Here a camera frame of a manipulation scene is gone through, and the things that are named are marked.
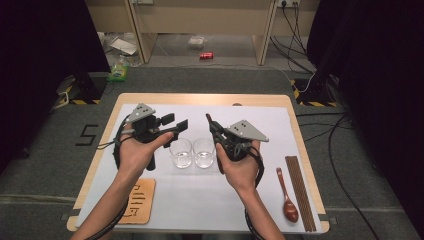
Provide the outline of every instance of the wooden coaster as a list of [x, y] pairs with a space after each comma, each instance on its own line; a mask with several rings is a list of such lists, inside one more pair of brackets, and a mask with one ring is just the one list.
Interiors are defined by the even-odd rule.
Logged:
[[130, 193], [127, 210], [119, 224], [146, 224], [149, 221], [155, 185], [154, 179], [138, 179]]

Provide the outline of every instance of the chopsticks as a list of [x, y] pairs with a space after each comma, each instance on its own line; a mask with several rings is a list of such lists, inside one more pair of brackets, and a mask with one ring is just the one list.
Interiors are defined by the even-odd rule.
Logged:
[[303, 182], [299, 161], [296, 156], [286, 156], [286, 163], [305, 231], [314, 232], [317, 229], [312, 215], [311, 205], [309, 204], [308, 194], [306, 193], [305, 183]]

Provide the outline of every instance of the yellow and black hazard tape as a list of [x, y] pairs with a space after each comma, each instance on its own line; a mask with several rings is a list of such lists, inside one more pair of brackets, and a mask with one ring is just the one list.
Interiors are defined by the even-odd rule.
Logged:
[[336, 107], [337, 106], [335, 102], [331, 102], [331, 101], [304, 101], [302, 99], [302, 93], [299, 92], [299, 90], [294, 85], [295, 80], [290, 80], [290, 82], [292, 85], [293, 94], [297, 104], [304, 105], [304, 106], [314, 106], [314, 107]]

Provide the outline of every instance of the person's right hand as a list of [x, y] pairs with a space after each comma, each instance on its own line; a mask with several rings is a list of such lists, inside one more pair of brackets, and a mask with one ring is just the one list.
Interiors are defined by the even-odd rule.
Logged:
[[[260, 142], [252, 141], [252, 147], [259, 151]], [[231, 161], [221, 144], [216, 144], [216, 153], [221, 161], [222, 169], [228, 183], [238, 192], [251, 191], [255, 189], [255, 179], [258, 174], [258, 164], [255, 159], [247, 155], [240, 161]]]

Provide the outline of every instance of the glass cup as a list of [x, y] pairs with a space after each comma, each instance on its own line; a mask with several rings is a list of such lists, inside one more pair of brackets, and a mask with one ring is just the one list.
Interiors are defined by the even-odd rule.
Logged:
[[209, 138], [199, 138], [193, 143], [194, 162], [201, 168], [208, 168], [213, 163], [215, 144]]
[[191, 164], [191, 142], [185, 138], [179, 138], [171, 142], [169, 151], [177, 168], [186, 168]]

